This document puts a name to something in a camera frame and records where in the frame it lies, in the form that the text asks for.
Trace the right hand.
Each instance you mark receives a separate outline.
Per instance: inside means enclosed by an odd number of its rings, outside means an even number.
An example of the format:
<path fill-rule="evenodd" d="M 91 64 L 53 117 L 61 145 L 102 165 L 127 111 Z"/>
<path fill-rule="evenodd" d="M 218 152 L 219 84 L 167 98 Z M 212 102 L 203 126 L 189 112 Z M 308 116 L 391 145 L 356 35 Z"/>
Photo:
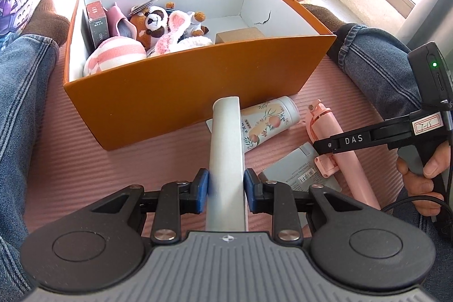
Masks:
<path fill-rule="evenodd" d="M 406 161 L 398 157 L 396 168 L 402 174 L 405 190 L 401 192 L 402 197 L 406 196 L 431 196 L 443 199 L 443 195 L 434 191 L 433 179 L 449 169 L 451 149 L 448 142 L 438 146 L 435 153 L 428 160 L 423 169 L 423 175 L 416 175 L 412 172 Z M 416 223 L 422 218 L 430 219 L 441 211 L 441 206 L 430 201 L 408 202 L 394 211 L 394 215 L 406 222 Z"/>

